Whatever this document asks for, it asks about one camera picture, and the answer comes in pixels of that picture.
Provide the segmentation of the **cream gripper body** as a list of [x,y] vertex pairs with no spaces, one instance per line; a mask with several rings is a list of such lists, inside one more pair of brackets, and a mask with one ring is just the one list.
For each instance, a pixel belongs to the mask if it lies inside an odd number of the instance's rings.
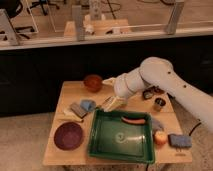
[[[115,84],[115,77],[111,77],[102,81],[104,85],[113,86]],[[110,96],[109,101],[102,107],[105,112],[110,112],[117,109],[120,106],[126,105],[127,100],[117,95]]]

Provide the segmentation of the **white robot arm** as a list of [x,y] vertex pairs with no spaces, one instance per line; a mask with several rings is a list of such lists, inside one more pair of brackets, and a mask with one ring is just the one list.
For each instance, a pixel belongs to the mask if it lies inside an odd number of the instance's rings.
[[148,85],[173,96],[213,133],[213,97],[185,82],[174,72],[170,61],[159,57],[149,57],[138,68],[113,78],[115,95],[104,104],[104,111],[118,108]]

